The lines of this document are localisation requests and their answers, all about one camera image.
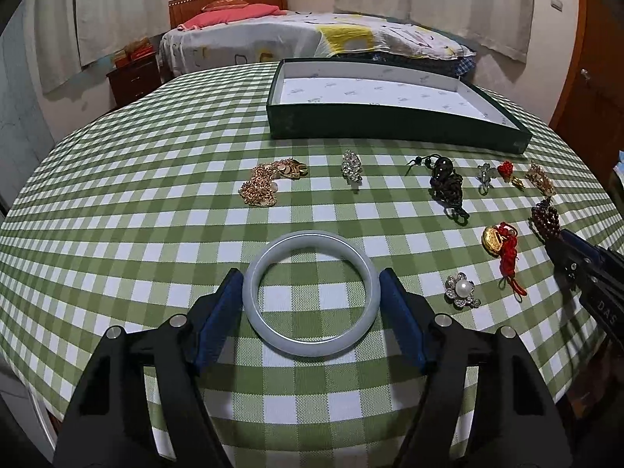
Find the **metal screw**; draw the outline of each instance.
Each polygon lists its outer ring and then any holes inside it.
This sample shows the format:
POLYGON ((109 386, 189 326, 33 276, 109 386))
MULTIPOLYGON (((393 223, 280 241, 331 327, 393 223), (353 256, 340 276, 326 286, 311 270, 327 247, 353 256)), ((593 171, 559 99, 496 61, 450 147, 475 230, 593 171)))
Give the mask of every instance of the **metal screw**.
POLYGON ((516 330, 513 327, 503 326, 500 328, 500 334, 505 336, 507 339, 513 339, 516 337, 516 330))
POLYGON ((121 335, 121 327, 113 326, 106 331, 106 337, 108 339, 117 339, 121 335))
POLYGON ((186 315, 174 315, 169 319, 171 327, 182 327, 186 324, 186 315))
POLYGON ((453 323, 453 320, 448 315, 445 315, 445 314, 436 315, 436 324, 438 324, 440 327, 448 327, 452 323, 453 323))

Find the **wooden door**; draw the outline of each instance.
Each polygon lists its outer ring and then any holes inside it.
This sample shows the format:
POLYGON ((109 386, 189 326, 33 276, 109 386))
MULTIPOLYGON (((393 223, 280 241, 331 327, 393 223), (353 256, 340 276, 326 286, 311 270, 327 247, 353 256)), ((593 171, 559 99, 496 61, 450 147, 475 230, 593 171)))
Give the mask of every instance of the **wooden door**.
POLYGON ((601 0, 580 1, 575 55, 551 125, 607 187, 624 149, 624 26, 601 0))

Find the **pearl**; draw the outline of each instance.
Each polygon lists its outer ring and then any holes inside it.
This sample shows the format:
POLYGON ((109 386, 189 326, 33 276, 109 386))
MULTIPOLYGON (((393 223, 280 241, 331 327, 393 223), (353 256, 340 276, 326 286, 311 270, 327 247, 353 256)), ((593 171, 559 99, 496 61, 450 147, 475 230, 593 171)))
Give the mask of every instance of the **pearl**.
POLYGON ((461 298, 466 299, 466 297, 469 297, 472 293, 473 288, 472 283, 467 279, 460 279, 455 285, 455 292, 457 292, 457 295, 461 298))

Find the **checkered tablecloth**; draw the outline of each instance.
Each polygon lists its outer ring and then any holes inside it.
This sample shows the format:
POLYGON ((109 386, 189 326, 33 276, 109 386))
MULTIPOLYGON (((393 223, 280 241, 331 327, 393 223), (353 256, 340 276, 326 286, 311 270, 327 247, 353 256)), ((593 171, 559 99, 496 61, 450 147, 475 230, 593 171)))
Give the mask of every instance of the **checkered tablecloth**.
MULTIPOLYGON (((467 328, 513 326, 561 396, 601 333, 577 299, 564 300, 529 228, 539 191, 494 179, 481 197, 477 166, 509 158, 523 176, 535 159, 556 185, 562 225, 621 249, 622 219, 585 165, 544 123, 494 93, 534 133, 522 157, 387 140, 275 141, 264 105, 276 67, 180 77, 71 134, 44 160, 0 229, 0 347, 20 378, 62 418, 110 325, 154 328, 213 292, 230 267, 244 271, 267 242, 314 228, 346 237, 379 270, 393 267, 406 289, 467 328), (357 192, 341 177, 347 148, 364 166, 357 192), (406 175, 409 159, 430 152, 449 156, 464 176, 464 228, 431 200, 428 169, 406 175), (308 177, 280 179, 275 207, 245 206, 237 192, 250 169, 291 156, 310 166, 308 177), (499 262, 480 243, 484 227, 503 220, 520 232, 522 302, 500 289, 499 262), (460 270, 477 285, 481 308, 457 312, 446 303, 444 280, 460 270)), ((282 333, 318 339, 355 322, 363 286, 348 265, 300 251, 267 272, 261 306, 282 333)), ((466 444, 476 381, 469 370, 455 455, 466 444)), ((158 447, 170 455, 152 370, 146 382, 158 447)), ((321 361, 276 353, 243 316, 200 386, 238 467, 385 466, 424 379, 380 316, 352 350, 321 361)))

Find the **light switch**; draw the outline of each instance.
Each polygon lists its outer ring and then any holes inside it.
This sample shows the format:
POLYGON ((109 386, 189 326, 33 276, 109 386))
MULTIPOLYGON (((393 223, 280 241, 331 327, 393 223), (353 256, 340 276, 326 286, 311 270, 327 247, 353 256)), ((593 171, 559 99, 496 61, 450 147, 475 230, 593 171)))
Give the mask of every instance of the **light switch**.
POLYGON ((561 0, 550 0, 550 6, 553 9, 557 9, 559 12, 564 11, 564 3, 561 0))

